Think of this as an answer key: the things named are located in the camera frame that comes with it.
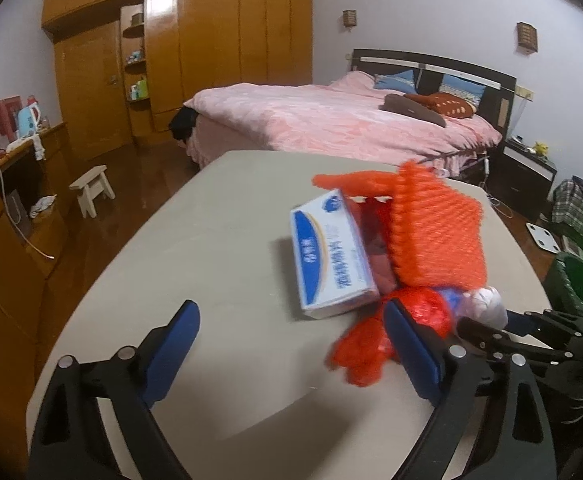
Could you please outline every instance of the black nightstand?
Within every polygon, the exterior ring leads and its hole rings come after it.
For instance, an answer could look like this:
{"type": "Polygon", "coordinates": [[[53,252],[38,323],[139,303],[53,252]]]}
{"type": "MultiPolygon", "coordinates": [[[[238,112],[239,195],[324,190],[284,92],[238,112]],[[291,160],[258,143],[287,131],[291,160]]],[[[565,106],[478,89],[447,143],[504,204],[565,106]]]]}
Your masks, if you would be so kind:
{"type": "Polygon", "coordinates": [[[550,160],[532,155],[524,146],[508,139],[503,152],[491,160],[487,190],[527,220],[535,222],[545,207],[556,171],[550,160]]]}

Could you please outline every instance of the blue kettle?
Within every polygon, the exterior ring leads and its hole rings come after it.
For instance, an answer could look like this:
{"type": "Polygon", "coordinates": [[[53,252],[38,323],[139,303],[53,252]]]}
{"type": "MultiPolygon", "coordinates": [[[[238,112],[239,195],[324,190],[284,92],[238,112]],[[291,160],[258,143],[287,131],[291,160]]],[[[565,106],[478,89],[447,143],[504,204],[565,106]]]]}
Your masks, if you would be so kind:
{"type": "Polygon", "coordinates": [[[38,103],[25,106],[18,112],[18,137],[29,137],[36,134],[40,129],[42,114],[38,103]]]}

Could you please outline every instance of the checkered bag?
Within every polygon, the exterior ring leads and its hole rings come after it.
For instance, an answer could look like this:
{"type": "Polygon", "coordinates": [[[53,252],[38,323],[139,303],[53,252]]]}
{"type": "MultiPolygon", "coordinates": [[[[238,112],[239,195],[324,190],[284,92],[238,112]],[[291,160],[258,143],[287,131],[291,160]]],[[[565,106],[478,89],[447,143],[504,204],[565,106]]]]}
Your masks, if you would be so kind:
{"type": "Polygon", "coordinates": [[[583,186],[574,180],[564,180],[556,187],[551,221],[564,222],[583,236],[583,186]]]}

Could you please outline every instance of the white box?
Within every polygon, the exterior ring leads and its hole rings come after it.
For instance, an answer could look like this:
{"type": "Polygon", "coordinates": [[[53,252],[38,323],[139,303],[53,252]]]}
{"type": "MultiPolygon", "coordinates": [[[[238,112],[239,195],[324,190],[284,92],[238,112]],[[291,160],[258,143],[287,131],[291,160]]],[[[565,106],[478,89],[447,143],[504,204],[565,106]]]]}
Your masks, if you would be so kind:
{"type": "Polygon", "coordinates": [[[315,319],[342,314],[380,295],[355,220],[335,189],[291,211],[300,304],[315,319]]]}

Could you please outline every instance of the wooden desk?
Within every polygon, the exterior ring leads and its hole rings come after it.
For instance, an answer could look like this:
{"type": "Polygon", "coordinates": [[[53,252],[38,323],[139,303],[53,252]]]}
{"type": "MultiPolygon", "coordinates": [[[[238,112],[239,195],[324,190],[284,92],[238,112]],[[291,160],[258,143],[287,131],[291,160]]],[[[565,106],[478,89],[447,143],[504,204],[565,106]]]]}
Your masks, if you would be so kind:
{"type": "Polygon", "coordinates": [[[0,191],[0,461],[14,472],[27,462],[24,414],[34,386],[34,356],[38,317],[49,276],[67,239],[64,218],[73,201],[69,184],[80,174],[66,125],[40,135],[46,159],[18,164],[31,157],[28,142],[0,159],[0,170],[37,190],[38,197],[56,194],[54,208],[34,223],[32,241],[55,260],[47,260],[24,245],[4,210],[0,191]]]}

